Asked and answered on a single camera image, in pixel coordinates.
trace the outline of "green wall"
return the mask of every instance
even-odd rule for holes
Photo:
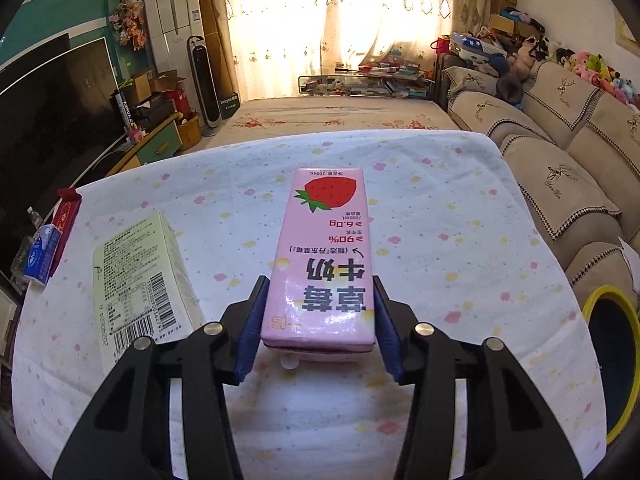
[[[9,24],[0,47],[0,65],[31,45],[85,22],[108,18],[118,0],[31,0],[22,4]],[[144,50],[120,46],[113,29],[102,27],[70,38],[71,47],[105,37],[118,79],[124,80],[149,65]]]

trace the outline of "white tablecloth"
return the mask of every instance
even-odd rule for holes
[[[604,396],[587,325],[561,268],[489,139],[416,130],[235,144],[81,188],[63,261],[44,291],[28,291],[16,340],[17,433],[44,471],[52,473],[104,379],[92,305],[95,247],[165,211],[205,318],[217,320],[248,297],[258,275],[270,275],[298,163],[363,168],[374,272],[389,296],[453,338],[500,336],[589,472],[606,447]],[[184,476],[179,385],[174,391],[174,471]],[[254,371],[226,396],[247,480],[390,479],[412,389],[393,383],[377,349],[359,364],[303,363],[291,371],[261,347]],[[464,447],[461,423],[454,476],[462,473]]]

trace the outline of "pink carton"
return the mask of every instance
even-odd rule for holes
[[[272,348],[325,357],[373,348],[362,170],[296,170],[271,273],[262,340]]]

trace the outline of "sofa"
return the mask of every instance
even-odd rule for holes
[[[640,116],[546,61],[523,83],[519,110],[496,97],[496,78],[463,64],[438,58],[434,101],[496,143],[580,307],[613,285],[637,311],[620,240],[640,252]]]

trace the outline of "deer embroidery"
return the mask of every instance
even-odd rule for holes
[[[478,121],[480,123],[483,123],[484,121],[482,120],[482,117],[480,117],[480,112],[482,110],[484,110],[485,108],[487,108],[488,106],[492,106],[495,108],[495,105],[492,105],[489,101],[485,101],[484,103],[480,103],[479,105],[476,105],[476,107],[478,108],[478,110],[476,110],[476,114],[475,117],[476,119],[478,119]]]
[[[640,126],[640,116],[634,115],[634,118],[626,123],[631,126],[631,128],[629,128],[629,133],[631,135],[635,135],[638,130],[638,126]]]
[[[563,103],[567,108],[571,108],[571,105],[564,100],[564,93],[569,87],[573,85],[575,85],[575,81],[569,81],[567,78],[563,77],[562,84],[558,87],[560,102]]]
[[[578,180],[571,173],[569,173],[569,168],[566,168],[564,164],[560,164],[560,166],[558,166],[557,168],[552,168],[551,166],[549,166],[548,168],[551,173],[549,173],[549,176],[546,179],[551,182],[560,180],[561,176],[567,176],[572,180]]]
[[[467,74],[465,78],[462,80],[468,83],[476,83],[482,90],[484,90],[485,86],[482,84],[481,79],[477,76]]]

